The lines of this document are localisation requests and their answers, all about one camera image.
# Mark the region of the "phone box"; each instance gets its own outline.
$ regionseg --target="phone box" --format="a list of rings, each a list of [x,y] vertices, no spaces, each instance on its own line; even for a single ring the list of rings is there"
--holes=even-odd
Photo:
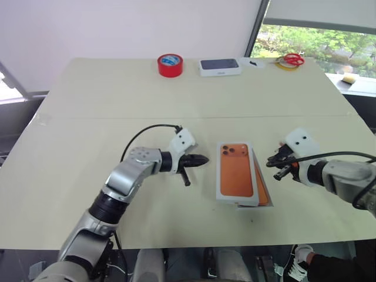
[[[264,186],[264,191],[265,191],[266,197],[268,198],[268,203],[264,204],[262,206],[259,205],[257,207],[238,204],[237,205],[237,209],[238,210],[254,210],[254,209],[261,210],[261,209],[269,209],[269,208],[273,207],[273,202],[271,201],[270,193],[268,191],[268,188],[266,186],[263,174],[262,174],[261,169],[260,169],[260,163],[257,160],[256,154],[254,152],[253,152],[253,159],[254,159],[254,165],[256,166],[256,178],[257,178],[257,182],[261,182],[261,185]]]
[[[237,149],[234,150],[231,148],[231,145],[234,145]],[[231,191],[224,194],[221,191],[221,162],[223,162],[223,166],[227,167],[227,176],[230,179],[230,184],[226,182],[226,187],[231,185],[231,177],[234,176],[234,182],[242,176],[249,177],[250,175],[250,185],[247,187],[244,186],[244,194],[251,194],[250,191],[253,190],[253,194],[251,196],[243,197],[243,196],[232,196]],[[259,205],[259,190],[257,189],[257,181],[256,181],[256,171],[254,166],[254,157],[253,157],[253,148],[249,142],[220,142],[217,144],[217,185],[216,185],[216,197],[217,200],[223,203],[228,204],[238,204],[242,206],[253,206],[257,207]]]

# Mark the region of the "white device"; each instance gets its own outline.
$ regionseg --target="white device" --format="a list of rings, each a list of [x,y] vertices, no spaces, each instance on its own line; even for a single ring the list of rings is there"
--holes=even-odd
[[[224,76],[241,74],[237,59],[199,60],[201,76]]]

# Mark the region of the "red scissors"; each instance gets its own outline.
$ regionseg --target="red scissors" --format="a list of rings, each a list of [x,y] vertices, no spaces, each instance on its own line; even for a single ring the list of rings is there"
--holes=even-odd
[[[302,56],[296,53],[289,53],[283,57],[284,61],[286,63],[289,63],[293,66],[300,66],[304,64],[305,60],[303,59]]]

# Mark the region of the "floor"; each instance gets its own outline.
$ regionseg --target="floor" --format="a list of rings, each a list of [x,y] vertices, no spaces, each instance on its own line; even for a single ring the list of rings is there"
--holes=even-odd
[[[355,256],[353,242],[312,244],[316,253],[342,259]],[[254,282],[256,275],[256,257],[266,254],[273,256],[277,264],[286,263],[291,246],[233,247],[244,259]],[[203,261],[203,248],[169,249],[169,266],[166,273],[167,282],[199,279]],[[125,250],[129,273],[133,272],[138,250]],[[58,251],[40,250],[5,250],[0,254],[0,280],[9,282],[30,282],[29,267],[39,261],[46,261],[47,266],[56,261]],[[113,251],[113,264],[122,267],[117,251]],[[123,281],[124,276],[116,268],[110,268],[108,282]]]

